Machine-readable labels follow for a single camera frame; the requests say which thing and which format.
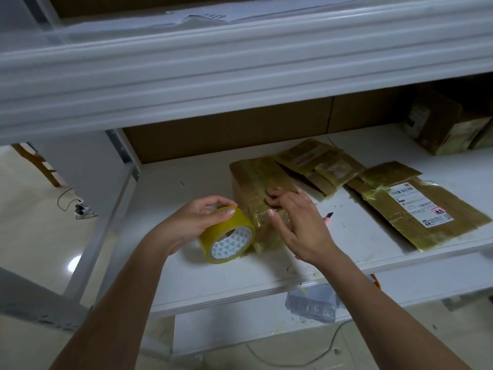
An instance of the electrical cable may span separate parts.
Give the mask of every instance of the electrical cable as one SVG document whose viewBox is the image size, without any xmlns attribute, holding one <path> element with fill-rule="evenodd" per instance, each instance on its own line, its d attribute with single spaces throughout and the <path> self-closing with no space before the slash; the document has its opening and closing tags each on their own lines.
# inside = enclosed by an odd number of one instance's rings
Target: electrical cable
<svg viewBox="0 0 493 370">
<path fill-rule="evenodd" d="M 63 195 L 65 195 L 65 193 L 69 192 L 70 190 L 72 190 L 73 188 L 69 188 L 67 189 L 64 193 L 62 193 L 60 196 L 58 196 L 58 200 L 57 200 L 57 206 L 60 208 L 60 210 L 63 210 L 63 211 L 67 211 L 69 208 L 70 208 L 70 205 L 71 203 L 73 203 L 74 201 L 78 201 L 78 202 L 82 202 L 82 200 L 79 200 L 79 199 L 73 199 L 68 205 L 67 205 L 67 208 L 64 209 L 60 206 L 60 199 L 62 198 Z"/>
<path fill-rule="evenodd" d="M 250 353 L 260 362 L 262 362 L 263 364 L 266 364 L 267 366 L 270 366 L 270 367 L 281 367 L 281 368 L 297 368 L 297 367 L 305 367 L 305 366 L 309 366 L 311 365 L 312 363 L 318 361 L 319 359 L 321 359 L 322 357 L 326 356 L 330 350 L 332 349 L 332 346 L 334 345 L 334 340 L 336 339 L 336 335 L 337 333 L 339 332 L 339 330 L 341 330 L 342 326 L 344 326 L 346 323 L 349 323 L 349 322 L 352 322 L 352 320 L 349 320 L 349 321 L 346 321 L 344 323 L 342 323 L 341 325 L 339 325 L 339 327 L 337 327 L 336 329 L 336 332 L 334 333 L 334 335 L 332 336 L 332 340 L 330 341 L 330 346 L 329 346 L 329 349 L 327 349 L 325 352 L 323 352 L 321 355 L 315 357 L 313 360 L 311 361 L 308 361 L 306 362 L 305 364 L 299 364 L 299 365 L 282 365 L 282 364 L 274 364 L 272 362 L 269 362 L 269 361 L 265 361 L 263 358 L 259 357 L 251 348 L 248 344 L 245 344 L 246 345 L 246 348 L 250 351 Z"/>
</svg>

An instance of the yellow packing tape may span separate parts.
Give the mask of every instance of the yellow packing tape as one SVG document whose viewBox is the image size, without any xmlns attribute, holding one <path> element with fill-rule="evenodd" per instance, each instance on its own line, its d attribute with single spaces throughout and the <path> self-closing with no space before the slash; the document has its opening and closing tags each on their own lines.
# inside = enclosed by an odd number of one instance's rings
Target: yellow packing tape
<svg viewBox="0 0 493 370">
<path fill-rule="evenodd" d="M 230 206 L 218 210 L 230 209 Z M 227 221 L 208 227 L 199 242 L 206 253 L 207 261 L 224 263 L 241 255 L 253 241 L 255 229 L 250 220 L 238 208 Z"/>
</svg>

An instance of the white metal shelf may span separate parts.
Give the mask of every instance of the white metal shelf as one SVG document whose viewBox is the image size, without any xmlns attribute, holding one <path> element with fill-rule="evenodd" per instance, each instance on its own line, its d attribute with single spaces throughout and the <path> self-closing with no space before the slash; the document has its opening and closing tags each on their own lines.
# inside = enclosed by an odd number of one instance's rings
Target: white metal shelf
<svg viewBox="0 0 493 370">
<path fill-rule="evenodd" d="M 396 159 L 420 169 L 424 178 L 435 180 L 493 217 L 493 196 L 487 194 L 493 174 L 490 168 L 493 149 L 431 156 L 396 124 L 329 136 L 337 146 L 347 149 L 362 163 L 371 161 L 368 166 Z M 318 138 L 329 142 L 326 136 Z M 276 153 L 297 142 L 279 142 L 143 165 L 100 294 L 109 287 L 140 239 L 162 219 L 195 197 L 211 193 L 232 197 L 231 162 Z M 493 224 L 488 224 L 428 252 L 418 252 L 402 236 L 389 230 L 388 224 L 382 224 L 356 203 L 344 189 L 333 198 L 316 203 L 322 215 L 335 213 L 330 222 L 334 241 L 367 274 L 493 246 Z M 323 276 L 311 265 L 297 261 L 286 249 L 213 265 L 205 261 L 202 250 L 194 242 L 167 260 L 150 316 L 181 314 L 285 292 L 298 285 L 320 283 L 325 283 Z"/>
<path fill-rule="evenodd" d="M 472 253 L 377 274 L 382 290 L 401 306 L 475 292 L 493 286 L 491 254 Z M 203 353 L 262 337 L 323 326 L 285 308 L 286 293 L 177 315 L 173 355 Z M 336 321 L 350 318 L 338 309 Z"/>
<path fill-rule="evenodd" d="M 493 0 L 333 10 L 0 56 L 0 144 L 493 71 Z"/>
</svg>

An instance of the tiled floor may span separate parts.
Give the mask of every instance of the tiled floor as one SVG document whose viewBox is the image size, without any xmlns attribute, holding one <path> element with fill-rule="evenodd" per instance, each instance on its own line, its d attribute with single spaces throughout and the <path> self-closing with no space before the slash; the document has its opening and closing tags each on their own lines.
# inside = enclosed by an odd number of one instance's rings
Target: tiled floor
<svg viewBox="0 0 493 370">
<path fill-rule="evenodd" d="M 53 291 L 62 292 L 71 273 L 68 263 L 82 253 L 95 220 L 76 220 L 72 209 L 56 206 L 65 187 L 54 188 L 10 147 L 0 147 L 0 266 Z M 76 198 L 69 192 L 62 207 Z M 90 306 L 96 297 L 115 235 L 108 237 L 89 281 L 82 303 Z M 473 369 L 488 369 L 493 363 L 493 304 L 487 299 L 449 312 L 441 302 L 415 306 L 409 311 L 462 357 Z M 173 318 L 150 323 L 147 334 L 165 343 L 173 337 Z M 300 364 L 321 354 L 337 326 L 324 326 L 277 335 L 251 343 L 267 361 Z M 0 369 L 47 369 L 70 336 L 62 332 L 0 316 Z M 219 349 L 204 355 L 210 369 L 268 369 L 244 345 Z M 139 370 L 192 368 L 139 356 Z M 334 347 L 310 370 L 377 369 L 354 323 L 345 325 Z"/>
</svg>

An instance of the wooden chair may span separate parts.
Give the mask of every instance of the wooden chair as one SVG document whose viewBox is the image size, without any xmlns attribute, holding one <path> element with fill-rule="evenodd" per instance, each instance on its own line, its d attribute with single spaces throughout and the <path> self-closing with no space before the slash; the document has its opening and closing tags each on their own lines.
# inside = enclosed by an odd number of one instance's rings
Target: wooden chair
<svg viewBox="0 0 493 370">
<path fill-rule="evenodd" d="M 28 152 L 26 149 L 21 144 L 12 144 L 12 148 L 14 148 L 17 153 L 19 153 L 22 157 L 27 159 L 29 162 L 31 162 L 37 169 L 43 173 L 43 175 L 50 181 L 51 184 L 53 184 L 54 187 L 60 187 L 60 183 L 58 180 L 55 179 L 53 176 L 53 173 L 56 172 L 56 170 L 50 170 L 46 166 L 43 165 L 43 162 L 46 162 L 46 160 L 41 156 L 38 152 L 32 154 Z"/>
</svg>

